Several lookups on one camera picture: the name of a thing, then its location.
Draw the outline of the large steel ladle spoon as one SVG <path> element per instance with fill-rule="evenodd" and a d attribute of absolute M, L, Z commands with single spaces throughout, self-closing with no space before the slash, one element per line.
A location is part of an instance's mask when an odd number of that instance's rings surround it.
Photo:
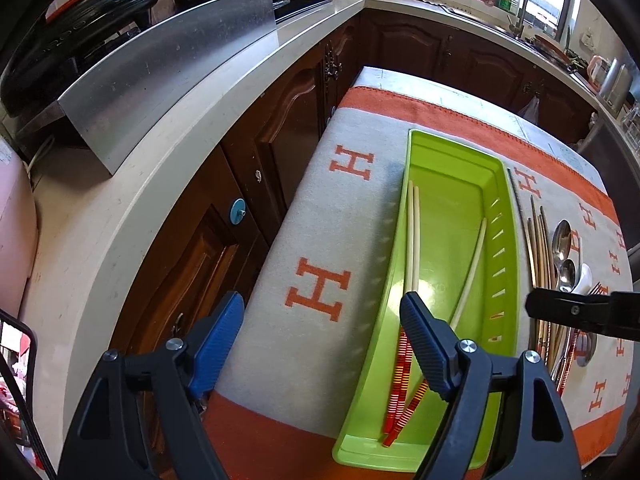
<path fill-rule="evenodd" d="M 597 335 L 580 332 L 576 339 L 575 360 L 579 367 L 586 367 L 597 350 Z"/>

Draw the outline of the white ceramic spoon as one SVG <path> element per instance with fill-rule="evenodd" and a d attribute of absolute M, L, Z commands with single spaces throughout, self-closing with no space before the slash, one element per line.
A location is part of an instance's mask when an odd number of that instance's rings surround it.
<path fill-rule="evenodd" d="M 572 289 L 573 294 L 577 295 L 587 295 L 593 285 L 593 277 L 590 266 L 587 263 L 583 262 L 580 265 L 580 272 L 578 276 L 578 281 L 574 288 Z"/>

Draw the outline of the long silver metal spoon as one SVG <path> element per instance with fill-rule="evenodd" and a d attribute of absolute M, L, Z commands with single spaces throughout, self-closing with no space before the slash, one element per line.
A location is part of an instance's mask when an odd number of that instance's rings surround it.
<path fill-rule="evenodd" d="M 551 255 L 555 269 L 559 269 L 570 255 L 571 244 L 572 229 L 570 228 L 570 222 L 563 219 L 555 227 L 551 241 Z"/>

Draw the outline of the cream red-striped chopstick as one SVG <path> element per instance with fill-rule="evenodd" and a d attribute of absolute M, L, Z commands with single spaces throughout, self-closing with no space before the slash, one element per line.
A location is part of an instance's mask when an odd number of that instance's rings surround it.
<path fill-rule="evenodd" d="M 420 272 L 420 192 L 419 188 L 414 185 L 414 253 L 413 253 L 413 285 L 410 292 L 416 292 L 419 288 L 419 272 Z M 412 349 L 410 344 L 408 345 L 408 354 L 407 358 L 409 362 L 406 363 L 405 368 L 405 378 L 408 379 L 408 389 L 409 389 L 409 379 L 410 379 L 410 370 L 411 370 L 411 362 L 412 362 Z"/>
<path fill-rule="evenodd" d="M 572 234 L 575 237 L 575 242 L 577 244 L 577 255 L 578 255 L 578 263 L 576 270 L 576 278 L 574 279 L 574 285 L 570 292 L 572 294 L 576 294 L 577 286 L 582 279 L 582 238 L 577 231 L 573 231 Z M 575 350 L 575 339 L 576 339 L 576 330 L 574 328 L 569 328 L 567 330 L 566 337 L 566 348 L 563 351 L 563 357 L 561 362 L 561 367 L 558 376 L 558 382 L 556 383 L 556 391 L 559 393 L 559 396 L 562 396 L 566 382 L 568 378 L 568 374 L 570 374 L 570 367 L 572 366 L 574 350 Z"/>
<path fill-rule="evenodd" d="M 484 241 L 486 237 L 487 230 L 487 219 L 484 218 L 482 222 L 480 222 L 480 232 L 478 232 L 478 237 L 476 240 L 476 245 L 473 252 L 472 261 L 470 264 L 469 272 L 466 274 L 465 282 L 462 288 L 462 292 L 460 292 L 460 297 L 456 308 L 454 309 L 454 313 L 451 315 L 449 326 L 455 330 L 460 322 L 460 318 L 462 317 L 462 313 L 468 302 L 468 298 L 470 296 L 471 288 L 473 282 L 475 280 L 475 275 L 478 266 L 480 265 L 480 256 L 482 255 L 482 250 L 484 247 Z M 410 420 L 413 413 L 416 411 L 416 408 L 419 406 L 420 402 L 425 396 L 425 393 L 428 390 L 428 383 L 425 378 L 423 378 L 416 388 L 416 391 L 413 393 L 407 404 L 402 404 L 399 401 L 405 400 L 405 398 L 398 398 L 398 402 L 396 406 L 400 408 L 400 412 L 398 415 L 394 415 L 392 417 L 392 426 L 390 426 L 389 430 L 384 431 L 384 438 L 382 440 L 382 445 L 386 448 L 389 448 L 395 440 L 399 437 L 401 431 L 407 426 L 408 421 Z"/>

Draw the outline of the cream chopstick red striped end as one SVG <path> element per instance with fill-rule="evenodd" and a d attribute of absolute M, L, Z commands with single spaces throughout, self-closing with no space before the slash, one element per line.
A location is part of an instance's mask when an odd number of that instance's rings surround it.
<path fill-rule="evenodd" d="M 414 183 L 409 181 L 407 190 L 407 235 L 406 235 L 406 253 L 405 253 L 405 276 L 404 276 L 404 292 L 410 292 L 413 285 L 413 253 L 414 253 Z M 399 329 L 398 345 L 396 352 L 396 361 L 394 366 L 394 374 L 392 380 L 392 388 L 390 388 L 390 398 L 387 402 L 387 410 L 383 425 L 383 434 L 390 434 L 396 419 L 402 411 L 400 404 L 404 403 L 404 399 L 408 389 L 408 379 L 405 378 L 406 363 L 409 362 L 408 339 L 404 329 Z"/>

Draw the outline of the green plastic utensil tray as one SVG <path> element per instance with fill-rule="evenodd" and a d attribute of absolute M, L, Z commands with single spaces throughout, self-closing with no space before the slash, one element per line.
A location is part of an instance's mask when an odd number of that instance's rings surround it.
<path fill-rule="evenodd" d="M 469 272 L 480 222 L 487 230 L 468 302 L 454 330 L 489 353 L 513 356 L 518 342 L 518 237 L 506 168 L 494 156 L 413 129 L 404 185 L 420 192 L 419 294 L 435 318 L 450 322 Z M 400 200 L 380 310 L 352 404 L 334 445 L 345 466 L 393 472 L 419 467 L 445 413 L 427 391 L 395 442 L 382 445 L 404 293 L 407 199 Z"/>

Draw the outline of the chrome kitchen faucet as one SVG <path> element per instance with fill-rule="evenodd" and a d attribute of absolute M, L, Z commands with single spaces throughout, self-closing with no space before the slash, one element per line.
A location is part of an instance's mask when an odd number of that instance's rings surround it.
<path fill-rule="evenodd" d="M 510 32 L 516 39 L 521 39 L 524 34 L 528 2 L 529 0 L 511 0 L 511 10 L 514 13 L 515 21 L 510 24 Z"/>

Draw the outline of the small silver spoon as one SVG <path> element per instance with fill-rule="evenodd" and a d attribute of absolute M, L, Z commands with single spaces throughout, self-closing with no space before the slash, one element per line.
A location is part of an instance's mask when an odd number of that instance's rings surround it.
<path fill-rule="evenodd" d="M 566 259 L 560 263 L 558 268 L 558 289 L 560 292 L 571 292 L 577 284 L 575 263 Z"/>

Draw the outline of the plain wooden chopstick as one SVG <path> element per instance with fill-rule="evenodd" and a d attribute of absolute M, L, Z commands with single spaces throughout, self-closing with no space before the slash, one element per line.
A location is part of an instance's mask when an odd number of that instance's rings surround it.
<path fill-rule="evenodd" d="M 530 247 L 530 239 L 529 239 L 529 234 L 527 229 L 527 223 L 525 221 L 523 208 L 520 202 L 520 196 L 518 196 L 518 189 L 517 189 L 510 167 L 506 167 L 506 173 L 508 174 L 508 178 L 512 188 L 512 193 L 515 200 L 516 212 L 518 213 L 518 220 L 520 220 L 521 231 L 522 231 L 523 240 L 524 240 L 525 261 L 526 261 L 526 266 L 528 270 L 529 290 L 532 290 L 537 285 L 537 282 L 536 282 L 536 275 L 535 275 L 535 263 L 533 259 L 532 248 Z"/>

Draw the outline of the smartphone with lit screen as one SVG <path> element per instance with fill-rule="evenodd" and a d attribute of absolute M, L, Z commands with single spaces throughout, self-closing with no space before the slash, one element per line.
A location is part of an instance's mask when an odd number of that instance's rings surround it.
<path fill-rule="evenodd" d="M 1 364 L 8 371 L 1 374 L 1 428 L 5 429 L 30 466 L 40 467 L 26 422 L 18 407 L 14 390 L 21 393 L 26 408 L 32 412 L 37 339 L 30 328 L 5 310 L 1 311 Z"/>

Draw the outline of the dark wooden base cabinets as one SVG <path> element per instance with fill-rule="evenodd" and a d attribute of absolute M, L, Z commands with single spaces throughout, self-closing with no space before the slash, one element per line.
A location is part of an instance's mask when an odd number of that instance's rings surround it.
<path fill-rule="evenodd" d="M 538 98 L 538 126 L 567 144 L 588 131 L 592 106 L 539 63 L 454 26 L 363 10 L 257 98 L 194 174 L 142 262 L 112 348 L 151 351 L 184 335 L 226 292 L 250 296 L 326 124 L 364 66 L 511 112 Z"/>

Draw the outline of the orange beige H-pattern cloth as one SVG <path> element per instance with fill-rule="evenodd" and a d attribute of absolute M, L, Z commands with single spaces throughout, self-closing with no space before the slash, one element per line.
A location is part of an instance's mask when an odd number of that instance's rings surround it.
<path fill-rule="evenodd" d="M 623 231 L 597 172 L 524 119 L 403 74 L 363 73 L 314 152 L 248 300 L 204 425 L 232 479 L 401 479 L 413 472 L 333 457 L 366 359 L 395 239 L 409 133 L 416 129 L 510 167 L 525 221 L 535 196 L 548 228 L 566 219 L 607 292 L 632 276 Z M 518 237 L 518 342 L 533 345 Z"/>

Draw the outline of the pink appliance at left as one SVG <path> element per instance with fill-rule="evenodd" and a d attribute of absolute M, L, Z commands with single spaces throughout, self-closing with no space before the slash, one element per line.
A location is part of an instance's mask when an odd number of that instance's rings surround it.
<path fill-rule="evenodd" d="M 21 157 L 1 139 L 1 310 L 18 317 L 38 245 L 37 211 Z"/>

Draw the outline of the curved steel splash panel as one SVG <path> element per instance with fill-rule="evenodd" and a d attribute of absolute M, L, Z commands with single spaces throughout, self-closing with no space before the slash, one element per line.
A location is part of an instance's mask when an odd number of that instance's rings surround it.
<path fill-rule="evenodd" d="M 126 41 L 69 84 L 14 139 L 35 154 L 64 119 L 110 173 L 186 93 L 276 28 L 272 0 L 212 0 Z"/>

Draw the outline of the black gas stove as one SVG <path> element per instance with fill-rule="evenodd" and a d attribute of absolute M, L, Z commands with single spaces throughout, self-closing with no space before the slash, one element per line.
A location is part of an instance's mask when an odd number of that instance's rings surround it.
<path fill-rule="evenodd" d="M 278 0 L 272 4 L 274 19 L 277 24 L 293 16 L 318 8 L 331 0 Z"/>

